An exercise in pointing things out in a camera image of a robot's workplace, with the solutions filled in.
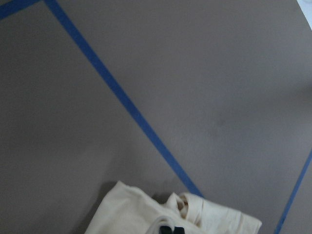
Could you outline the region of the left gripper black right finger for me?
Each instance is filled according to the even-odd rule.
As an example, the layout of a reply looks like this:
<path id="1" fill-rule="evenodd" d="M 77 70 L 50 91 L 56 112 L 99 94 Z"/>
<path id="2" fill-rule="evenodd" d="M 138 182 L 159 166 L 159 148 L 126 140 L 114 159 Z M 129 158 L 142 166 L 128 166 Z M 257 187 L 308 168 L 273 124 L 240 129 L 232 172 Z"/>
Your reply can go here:
<path id="1" fill-rule="evenodd" d="M 175 227 L 174 234 L 183 234 L 183 227 Z"/>

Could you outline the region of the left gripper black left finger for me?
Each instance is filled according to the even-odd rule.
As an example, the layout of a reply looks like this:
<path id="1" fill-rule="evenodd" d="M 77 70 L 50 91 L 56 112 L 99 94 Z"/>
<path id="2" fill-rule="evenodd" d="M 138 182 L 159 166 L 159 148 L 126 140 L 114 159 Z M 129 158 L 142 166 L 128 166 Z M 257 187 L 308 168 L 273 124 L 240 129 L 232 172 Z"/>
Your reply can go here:
<path id="1" fill-rule="evenodd" d="M 161 226 L 160 234 L 172 234 L 172 229 L 169 226 Z"/>

